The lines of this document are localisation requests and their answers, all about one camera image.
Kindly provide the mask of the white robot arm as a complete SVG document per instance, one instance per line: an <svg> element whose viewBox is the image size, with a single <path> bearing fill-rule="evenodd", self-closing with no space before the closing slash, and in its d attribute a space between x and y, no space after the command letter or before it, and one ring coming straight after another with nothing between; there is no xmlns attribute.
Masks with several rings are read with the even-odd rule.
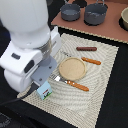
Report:
<svg viewBox="0 0 128 128"><path fill-rule="evenodd" d="M52 0L0 0L0 21L10 42L0 66L11 88L23 92L35 82L41 86L57 66L53 56L61 47L58 28L48 26Z"/></svg>

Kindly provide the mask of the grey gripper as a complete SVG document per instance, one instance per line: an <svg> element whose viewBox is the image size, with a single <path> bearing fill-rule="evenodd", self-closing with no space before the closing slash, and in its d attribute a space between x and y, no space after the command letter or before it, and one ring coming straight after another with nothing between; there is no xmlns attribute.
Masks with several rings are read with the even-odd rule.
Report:
<svg viewBox="0 0 128 128"><path fill-rule="evenodd" d="M42 60L36 71L32 74L31 79L38 85L41 86L49 78L51 73L57 66L56 60L49 56L47 59Z"/></svg>

